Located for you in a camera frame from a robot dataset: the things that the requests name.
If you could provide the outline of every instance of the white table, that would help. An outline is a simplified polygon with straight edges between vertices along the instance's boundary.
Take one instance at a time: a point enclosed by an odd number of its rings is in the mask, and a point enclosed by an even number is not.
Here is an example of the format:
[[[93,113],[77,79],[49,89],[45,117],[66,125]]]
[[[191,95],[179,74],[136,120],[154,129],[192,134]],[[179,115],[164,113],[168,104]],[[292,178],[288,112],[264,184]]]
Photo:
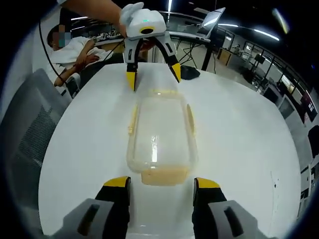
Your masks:
[[[98,41],[98,42],[95,43],[95,46],[102,46],[102,45],[105,45],[105,44],[117,43],[117,42],[121,42],[123,40],[124,40],[123,38],[120,38],[120,39],[113,39],[113,40]]]
[[[46,151],[39,183],[45,234],[55,233],[66,214],[95,198],[104,182],[125,175],[132,178],[128,233],[172,230],[189,238],[193,178],[203,177],[219,183],[228,200],[256,217],[265,235],[285,234],[297,217],[301,176],[283,117],[258,93],[200,72],[199,78],[177,84],[167,65],[140,63],[136,93],[126,81],[125,64],[105,66],[89,81],[67,108]],[[179,90],[192,108],[199,161],[183,185],[146,186],[127,167],[132,110],[148,89]]]

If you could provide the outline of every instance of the mesh chair back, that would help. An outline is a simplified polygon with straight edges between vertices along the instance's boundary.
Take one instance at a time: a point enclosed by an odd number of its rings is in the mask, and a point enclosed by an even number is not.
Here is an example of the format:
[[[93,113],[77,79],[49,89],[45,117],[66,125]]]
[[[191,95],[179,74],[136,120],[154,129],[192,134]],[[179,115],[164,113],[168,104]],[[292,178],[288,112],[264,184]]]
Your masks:
[[[42,232],[38,185],[44,155],[68,106],[43,69],[27,77],[0,125],[1,153],[13,199],[33,230]]]

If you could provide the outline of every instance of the person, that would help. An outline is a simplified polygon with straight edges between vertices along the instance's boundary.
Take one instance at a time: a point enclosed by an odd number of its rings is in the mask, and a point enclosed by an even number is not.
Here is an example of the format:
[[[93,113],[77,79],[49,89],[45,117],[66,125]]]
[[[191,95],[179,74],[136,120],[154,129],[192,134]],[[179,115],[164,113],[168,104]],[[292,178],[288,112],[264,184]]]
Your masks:
[[[111,0],[57,0],[64,8],[82,16],[112,23],[123,37],[126,28],[120,23],[121,8]]]
[[[112,52],[94,47],[95,42],[92,39],[82,36],[71,39],[71,34],[65,31],[64,25],[56,25],[49,31],[47,44],[53,49],[50,61],[59,76],[49,63],[45,71],[54,86],[62,87],[58,90],[60,92],[64,91],[64,83],[74,73],[80,74],[82,88],[104,65],[124,62],[122,54],[112,58]]]
[[[239,51],[240,51],[240,45],[237,44],[235,47],[233,47],[233,52],[234,52],[234,54],[238,55]]]

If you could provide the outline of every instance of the plastic food container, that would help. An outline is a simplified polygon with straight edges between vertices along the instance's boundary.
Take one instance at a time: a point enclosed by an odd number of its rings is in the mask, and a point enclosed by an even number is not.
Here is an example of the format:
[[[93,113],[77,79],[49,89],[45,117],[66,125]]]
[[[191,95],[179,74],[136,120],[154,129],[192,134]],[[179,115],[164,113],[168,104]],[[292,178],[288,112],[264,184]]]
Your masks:
[[[197,162],[190,106],[175,91],[152,91],[136,105],[127,164],[148,185],[181,184]]]

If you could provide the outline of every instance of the glass wall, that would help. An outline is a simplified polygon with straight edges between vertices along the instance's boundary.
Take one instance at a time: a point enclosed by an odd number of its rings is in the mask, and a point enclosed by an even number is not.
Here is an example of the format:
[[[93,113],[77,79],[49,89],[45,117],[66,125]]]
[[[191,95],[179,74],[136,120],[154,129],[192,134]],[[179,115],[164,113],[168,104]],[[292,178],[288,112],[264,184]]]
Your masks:
[[[298,85],[299,85],[299,87],[301,88],[301,91],[302,91],[302,92],[306,91],[306,89],[309,88],[303,81],[299,81],[299,82],[298,82]]]
[[[257,68],[260,69],[260,71],[262,71],[265,75],[267,74],[269,67],[274,59],[274,56],[269,53],[268,51],[264,51],[262,54],[262,57],[265,58],[265,61],[263,64],[259,63],[257,65]]]
[[[272,82],[279,82],[283,75],[283,68],[282,66],[275,60],[266,75],[266,79]]]
[[[254,47],[253,44],[251,44],[250,42],[246,42],[246,44],[244,46],[244,52],[251,54],[253,47]]]
[[[301,98],[303,97],[302,93],[297,89],[297,87],[295,88],[295,90],[293,91],[293,97],[294,99],[297,101],[298,104],[301,104]]]
[[[285,86],[287,87],[289,93],[292,94],[292,92],[295,89],[295,85],[292,82],[292,79],[291,78],[289,79],[286,75],[283,75],[282,78],[281,78],[281,81],[285,84]]]
[[[260,47],[258,47],[258,46],[253,46],[253,49],[252,49],[252,51],[251,51],[251,56],[252,56],[252,58],[250,59],[250,63],[252,63],[252,64],[257,64],[257,61],[255,60],[255,57],[256,57],[256,55],[261,55],[263,53],[263,49],[262,48],[260,48]]]
[[[234,34],[226,32],[225,40],[222,47],[227,50],[230,50],[231,43],[233,42],[233,38],[234,38]]]

